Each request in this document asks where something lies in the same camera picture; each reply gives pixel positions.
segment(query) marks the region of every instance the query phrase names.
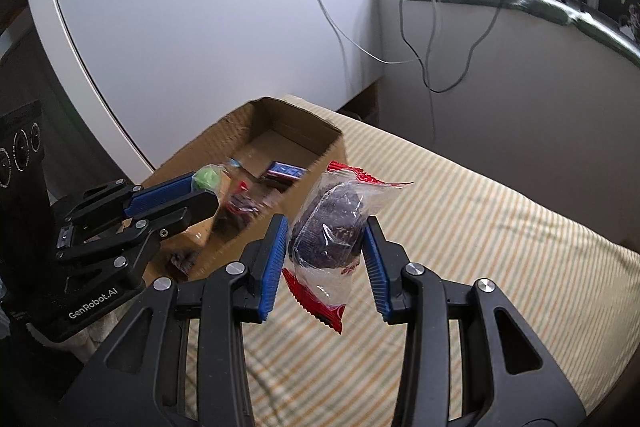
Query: white wall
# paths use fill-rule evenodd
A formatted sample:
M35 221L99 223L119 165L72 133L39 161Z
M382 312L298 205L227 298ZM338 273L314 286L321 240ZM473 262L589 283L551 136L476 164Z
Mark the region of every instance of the white wall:
M376 0L324 2L381 53ZM246 100L290 92L336 109L382 74L348 42L345 64L316 0L58 3L101 97L155 167Z
M380 0L387 60L412 58L398 0ZM406 34L424 53L431 4L405 2ZM463 71L495 9L443 4L430 62L434 87ZM504 10L476 49L468 77L428 94L416 62L386 67L382 127L506 184L619 242L640 246L640 70L575 27Z

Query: plastic wrapper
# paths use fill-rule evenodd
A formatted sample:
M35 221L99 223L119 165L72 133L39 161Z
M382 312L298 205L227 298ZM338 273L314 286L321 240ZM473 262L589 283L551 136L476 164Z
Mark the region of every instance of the plastic wrapper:
M331 162L289 229L283 269L287 285L305 310L338 333L367 217L406 185L381 182L362 169Z

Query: cardboard box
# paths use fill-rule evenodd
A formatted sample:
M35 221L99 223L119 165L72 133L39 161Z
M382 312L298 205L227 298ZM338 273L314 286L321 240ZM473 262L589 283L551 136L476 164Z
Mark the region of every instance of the cardboard box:
M264 237L273 214L285 214L291 222L329 162L346 162L346 153L337 127L290 103L261 98L213 124L169 158L143 185L150 187L229 158L238 160L255 178L273 161L303 167L307 172L284 192L273 212L262 214L242 232L221 233L214 229L189 273L190 280L203 279L220 266L238 260L247 243ZM161 252L148 264L147 284L167 275L167 259Z

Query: striped bedsheet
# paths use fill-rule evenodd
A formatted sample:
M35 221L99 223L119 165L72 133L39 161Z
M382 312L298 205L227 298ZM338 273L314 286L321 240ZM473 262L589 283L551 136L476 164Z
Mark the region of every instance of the striped bedsheet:
M414 181L378 215L386 237L443 279L495 280L587 410L599 403L640 343L638 254L399 137L292 96L286 100L338 126L351 165L382 180ZM307 314L281 280L268 320L244 325L258 427L390 425L405 327L387 326L376 312L364 265L356 270L343 319L338 335ZM452 333L452 417L461 408L457 341ZM194 334L192 390L196 351ZM193 391L187 403L195 415Z

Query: striped tablecloth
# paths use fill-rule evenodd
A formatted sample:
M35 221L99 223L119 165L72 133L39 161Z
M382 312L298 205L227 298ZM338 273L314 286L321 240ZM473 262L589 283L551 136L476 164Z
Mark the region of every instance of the striped tablecloth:
M338 126L351 165L385 181L415 182L378 215L386 238L443 279L495 280L587 410L599 403L640 343L638 254L403 139L304 100L286 100ZM356 270L343 320L341 335L322 325L283 279L268 320L244 326L258 427L390 424L405 327L387 326L376 312L364 265ZM456 417L460 348L452 336L450 413ZM191 389L195 363L192 335ZM194 393L187 402L194 413Z

